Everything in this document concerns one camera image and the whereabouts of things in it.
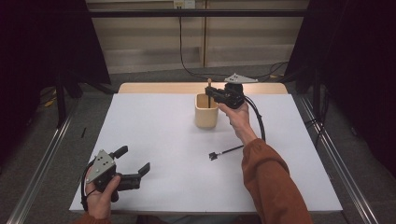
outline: wall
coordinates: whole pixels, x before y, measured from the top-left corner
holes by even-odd
[[[307,0],[196,0],[196,8],[305,9]],[[87,0],[89,9],[171,9],[173,1]],[[187,67],[288,61],[303,18],[182,18]],[[182,68],[178,18],[92,19],[110,74]]]

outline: orange sleeve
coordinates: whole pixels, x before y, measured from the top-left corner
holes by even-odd
[[[111,221],[108,219],[95,219],[88,213],[84,213],[84,215],[80,219],[73,222],[73,224],[111,224]]]
[[[288,165],[261,139],[245,146],[242,171],[262,223],[312,223]]]

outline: white tabletop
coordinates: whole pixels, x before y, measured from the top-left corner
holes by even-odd
[[[114,95],[92,152],[128,146],[116,160],[117,172],[134,174],[146,162],[151,170],[140,189],[120,192],[115,212],[203,214],[255,212],[242,180],[242,149],[211,161],[208,154],[241,145],[228,118],[219,112],[216,128],[194,125],[195,94]],[[267,143],[286,161],[309,211],[342,210],[332,184],[288,94],[249,95],[263,115]],[[257,119],[250,123],[260,133]],[[81,212],[80,193],[70,210]]]

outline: person's arm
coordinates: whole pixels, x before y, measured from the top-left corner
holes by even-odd
[[[120,183],[120,176],[115,175],[108,183],[103,193],[95,190],[95,185],[91,182],[85,187],[88,195],[88,212],[74,224],[110,224],[111,216],[111,194]]]
[[[242,172],[262,223],[312,223],[303,197],[289,175],[283,159],[253,132],[248,104],[238,109],[219,104],[227,114],[236,136],[244,144]]]

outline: aluminum rail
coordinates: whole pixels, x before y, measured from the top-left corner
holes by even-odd
[[[64,124],[60,128],[56,129],[55,134],[53,135],[51,142],[49,143],[49,146],[47,147],[47,150],[43,156],[43,159],[38,164],[33,177],[31,178],[24,193],[12,211],[7,224],[21,224],[26,219],[31,206],[35,201],[35,196],[39,192],[41,184],[43,183],[47,171],[50,168],[50,164],[55,157],[56,151],[58,150],[67,128],[69,127],[71,117],[76,111],[77,104],[78,100],[71,104],[69,116],[64,121]]]
[[[315,115],[312,111],[313,106],[311,105],[309,100],[306,97],[302,97],[301,101],[308,114],[308,117],[310,119],[315,119]],[[321,134],[320,140],[325,147],[330,159],[332,160],[332,163],[335,166],[337,173],[340,175],[341,180],[343,181],[344,186],[349,193],[349,196],[351,197],[353,203],[358,209],[362,220],[365,224],[378,224],[378,220],[376,219],[375,214],[370,207],[370,204],[367,202],[366,198],[361,192],[361,189],[358,187],[352,175],[348,171],[347,166],[344,164],[344,161],[342,160],[340,154],[337,151],[337,148],[335,147],[332,139],[326,132],[325,128],[322,128],[322,130],[320,130],[320,125],[317,122],[314,123],[314,127],[317,133]]]
[[[90,9],[89,11],[35,11],[49,16],[81,16],[91,18],[132,17],[306,17],[324,16],[330,11],[306,9]]]

